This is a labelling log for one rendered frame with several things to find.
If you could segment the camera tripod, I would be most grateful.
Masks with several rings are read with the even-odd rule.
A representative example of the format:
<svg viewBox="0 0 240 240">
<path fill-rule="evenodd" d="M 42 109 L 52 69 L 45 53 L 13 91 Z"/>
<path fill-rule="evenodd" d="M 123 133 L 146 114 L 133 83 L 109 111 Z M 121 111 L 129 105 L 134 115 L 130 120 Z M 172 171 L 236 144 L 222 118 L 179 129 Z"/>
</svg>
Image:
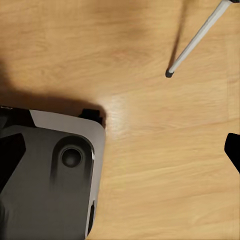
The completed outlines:
<svg viewBox="0 0 240 240">
<path fill-rule="evenodd" d="M 240 0 L 221 0 L 216 9 L 212 12 L 209 18 L 204 22 L 202 27 L 196 33 L 194 38 L 190 41 L 184 51 L 180 54 L 180 56 L 176 59 L 173 65 L 166 70 L 165 76 L 167 78 L 171 78 L 174 74 L 177 67 L 181 64 L 181 62 L 188 56 L 188 54 L 195 48 L 195 46 L 200 42 L 200 40 L 206 35 L 206 33 L 210 30 L 210 28 L 215 24 L 215 22 L 221 17 L 221 15 L 226 11 L 226 9 L 232 3 L 240 3 Z"/>
</svg>

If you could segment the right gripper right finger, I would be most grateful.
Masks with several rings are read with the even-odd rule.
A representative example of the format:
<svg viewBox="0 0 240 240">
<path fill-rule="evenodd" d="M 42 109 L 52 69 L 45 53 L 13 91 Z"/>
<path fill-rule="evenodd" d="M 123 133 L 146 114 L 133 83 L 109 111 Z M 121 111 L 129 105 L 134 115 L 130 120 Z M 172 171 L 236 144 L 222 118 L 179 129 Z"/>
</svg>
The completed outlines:
<svg viewBox="0 0 240 240">
<path fill-rule="evenodd" d="M 231 132 L 227 135 L 224 151 L 240 172 L 240 134 Z"/>
</svg>

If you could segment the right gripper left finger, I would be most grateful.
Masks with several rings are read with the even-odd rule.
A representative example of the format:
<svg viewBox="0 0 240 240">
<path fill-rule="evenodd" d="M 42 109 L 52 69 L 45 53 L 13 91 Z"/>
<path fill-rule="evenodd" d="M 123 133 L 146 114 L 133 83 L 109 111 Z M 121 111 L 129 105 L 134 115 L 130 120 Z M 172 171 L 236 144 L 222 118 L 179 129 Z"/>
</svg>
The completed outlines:
<svg viewBox="0 0 240 240">
<path fill-rule="evenodd" d="M 0 193 L 26 152 L 21 133 L 0 138 Z"/>
</svg>

